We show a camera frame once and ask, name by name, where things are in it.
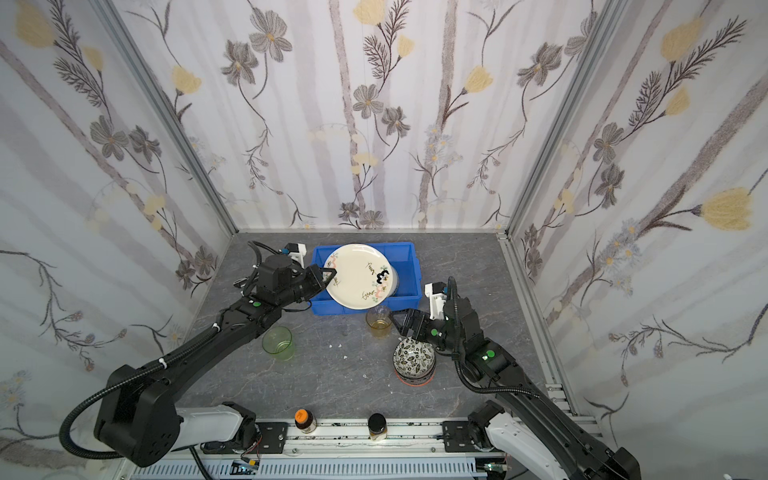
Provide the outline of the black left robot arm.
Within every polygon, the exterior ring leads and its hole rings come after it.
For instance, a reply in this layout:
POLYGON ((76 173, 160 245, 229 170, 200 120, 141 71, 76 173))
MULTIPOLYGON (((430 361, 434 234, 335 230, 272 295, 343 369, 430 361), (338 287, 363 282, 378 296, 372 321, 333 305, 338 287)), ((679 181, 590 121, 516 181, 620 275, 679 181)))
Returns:
POLYGON ((263 435, 250 410, 233 402, 190 409, 176 403, 215 365, 266 333, 288 306, 325 291, 335 275, 333 268, 303 266, 283 253, 259 258, 240 298, 210 327, 139 368, 118 368, 102 390, 75 406, 61 424, 61 446, 80 458, 126 458, 139 467, 210 442, 252 449, 263 435))

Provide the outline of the cream floral plate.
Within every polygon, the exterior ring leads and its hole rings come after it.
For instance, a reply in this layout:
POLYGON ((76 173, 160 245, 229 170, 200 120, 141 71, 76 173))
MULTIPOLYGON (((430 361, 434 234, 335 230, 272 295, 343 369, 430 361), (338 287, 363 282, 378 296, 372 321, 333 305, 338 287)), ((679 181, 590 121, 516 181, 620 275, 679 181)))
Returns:
POLYGON ((367 310, 394 295, 399 275, 386 256, 365 244, 348 244, 334 250, 323 264, 336 275, 327 291, 341 306, 367 310))

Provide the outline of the aluminium rail frame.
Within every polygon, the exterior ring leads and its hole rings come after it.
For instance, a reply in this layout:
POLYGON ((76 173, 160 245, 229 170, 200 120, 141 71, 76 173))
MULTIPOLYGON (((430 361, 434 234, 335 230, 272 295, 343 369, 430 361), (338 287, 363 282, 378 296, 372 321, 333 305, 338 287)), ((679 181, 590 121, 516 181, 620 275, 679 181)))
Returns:
POLYGON ((379 441, 371 441, 367 424, 358 421, 321 422, 313 433, 305 435, 295 425, 291 426, 286 422, 255 419, 263 437, 248 451, 236 451, 215 442, 192 447, 202 448, 207 455, 240 455, 244 459, 254 457, 261 465, 264 465, 267 459, 278 456, 387 457, 393 458, 398 465, 404 465, 406 459, 426 454, 448 457, 508 455, 492 447, 484 448, 478 443, 475 428, 468 422, 468 417, 464 420, 442 422, 386 419, 387 436, 379 441))

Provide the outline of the blue plastic bin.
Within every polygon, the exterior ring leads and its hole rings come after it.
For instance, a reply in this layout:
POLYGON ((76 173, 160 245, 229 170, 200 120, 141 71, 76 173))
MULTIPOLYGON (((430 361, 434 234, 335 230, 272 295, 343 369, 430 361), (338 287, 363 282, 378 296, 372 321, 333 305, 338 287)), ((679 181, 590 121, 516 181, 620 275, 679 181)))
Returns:
MULTIPOLYGON (((382 252, 399 275, 399 286, 394 295, 382 304, 392 310, 415 308, 421 299, 422 274, 416 249, 411 242, 367 243, 382 252)), ((323 267, 325 260, 344 245, 322 245, 314 249, 311 262, 323 267)), ((351 310, 331 300, 314 300, 312 311, 320 316, 356 314, 365 310, 351 310)))

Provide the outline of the green glass cup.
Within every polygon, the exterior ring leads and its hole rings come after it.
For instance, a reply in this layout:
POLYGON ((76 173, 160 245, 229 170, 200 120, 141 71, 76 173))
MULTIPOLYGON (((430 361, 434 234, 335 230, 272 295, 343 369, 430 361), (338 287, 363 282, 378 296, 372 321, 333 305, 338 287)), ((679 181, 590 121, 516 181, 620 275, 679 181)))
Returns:
POLYGON ((261 337, 262 349, 271 357, 288 361, 295 354, 295 344, 291 330, 283 326, 270 328, 261 337))

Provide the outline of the orange lid jar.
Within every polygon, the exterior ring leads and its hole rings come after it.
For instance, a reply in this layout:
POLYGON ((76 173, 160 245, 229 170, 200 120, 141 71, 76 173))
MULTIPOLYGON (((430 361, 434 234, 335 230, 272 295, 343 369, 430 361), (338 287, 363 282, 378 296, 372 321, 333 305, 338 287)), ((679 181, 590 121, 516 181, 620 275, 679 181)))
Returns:
POLYGON ((298 409, 294 414, 295 427, 305 435, 313 433, 317 429, 317 421, 314 414, 307 409, 298 409))

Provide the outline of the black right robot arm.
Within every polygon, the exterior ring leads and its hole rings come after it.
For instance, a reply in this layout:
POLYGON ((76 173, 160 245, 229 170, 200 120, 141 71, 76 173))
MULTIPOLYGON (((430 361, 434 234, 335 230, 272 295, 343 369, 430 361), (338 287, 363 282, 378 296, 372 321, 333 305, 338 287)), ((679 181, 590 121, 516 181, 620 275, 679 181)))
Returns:
POLYGON ((468 417, 477 442, 513 457, 540 479, 639 479, 625 448, 609 448, 577 424, 530 380, 504 347, 487 337, 470 301, 451 295, 443 317, 415 309, 393 313, 405 337, 448 353, 461 383, 498 401, 468 417))

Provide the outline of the black lid jar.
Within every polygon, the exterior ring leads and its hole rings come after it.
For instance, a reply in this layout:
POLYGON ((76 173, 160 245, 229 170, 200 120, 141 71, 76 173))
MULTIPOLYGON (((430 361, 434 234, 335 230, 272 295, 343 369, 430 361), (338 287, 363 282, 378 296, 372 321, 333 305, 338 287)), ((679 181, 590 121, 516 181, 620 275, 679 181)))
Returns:
POLYGON ((385 439, 388 432, 386 417, 381 413, 373 413, 367 420, 367 428, 371 441, 385 439))

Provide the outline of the black white patterned bowl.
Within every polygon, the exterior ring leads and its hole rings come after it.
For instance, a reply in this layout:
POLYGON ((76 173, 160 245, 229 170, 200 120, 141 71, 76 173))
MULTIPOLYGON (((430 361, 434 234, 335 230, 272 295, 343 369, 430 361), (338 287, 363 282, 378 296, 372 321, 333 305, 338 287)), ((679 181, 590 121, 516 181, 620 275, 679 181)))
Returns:
POLYGON ((434 372, 436 365, 435 348, 426 342, 403 338, 393 353, 395 372, 410 378, 417 378, 434 372))

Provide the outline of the amber glass cup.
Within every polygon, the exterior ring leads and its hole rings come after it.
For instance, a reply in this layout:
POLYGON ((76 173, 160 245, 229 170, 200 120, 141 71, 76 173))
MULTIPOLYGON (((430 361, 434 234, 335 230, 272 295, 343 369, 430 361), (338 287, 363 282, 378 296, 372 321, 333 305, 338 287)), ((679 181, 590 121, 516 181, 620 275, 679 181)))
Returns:
POLYGON ((374 338, 384 338, 392 330, 392 311, 385 305, 378 305, 366 312, 365 322, 374 338))

